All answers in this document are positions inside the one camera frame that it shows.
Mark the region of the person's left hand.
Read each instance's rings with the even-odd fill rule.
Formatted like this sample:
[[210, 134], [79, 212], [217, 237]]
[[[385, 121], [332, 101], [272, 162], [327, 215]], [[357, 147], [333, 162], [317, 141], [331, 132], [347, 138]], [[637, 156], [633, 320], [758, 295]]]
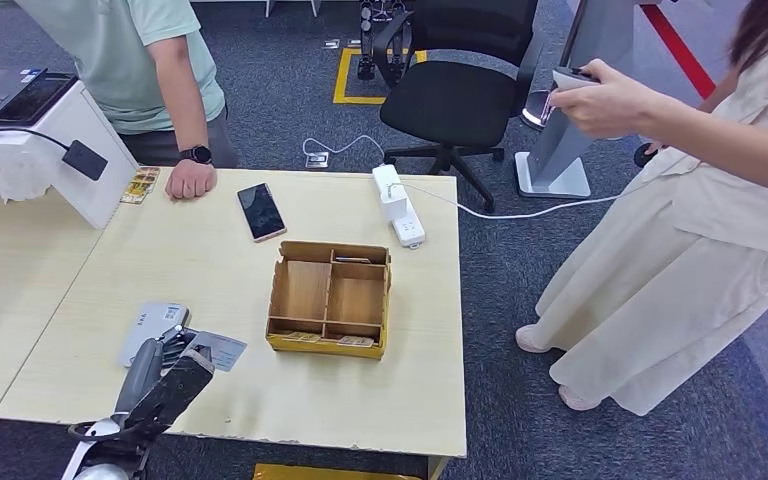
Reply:
[[559, 109], [583, 133], [595, 138], [614, 138], [641, 133], [659, 93], [614, 69], [601, 59], [582, 71], [597, 85], [556, 90], [549, 104]]
[[181, 160], [171, 170], [165, 186], [172, 200], [191, 200], [203, 197], [217, 184], [217, 172], [211, 164]]

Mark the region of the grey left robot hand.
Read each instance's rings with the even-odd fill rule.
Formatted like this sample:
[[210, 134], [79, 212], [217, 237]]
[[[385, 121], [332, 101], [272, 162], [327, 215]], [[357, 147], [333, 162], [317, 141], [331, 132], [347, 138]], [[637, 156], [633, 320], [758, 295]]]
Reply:
[[133, 357], [125, 376], [113, 415], [129, 414], [195, 339], [197, 330], [176, 325], [158, 337], [146, 339]]

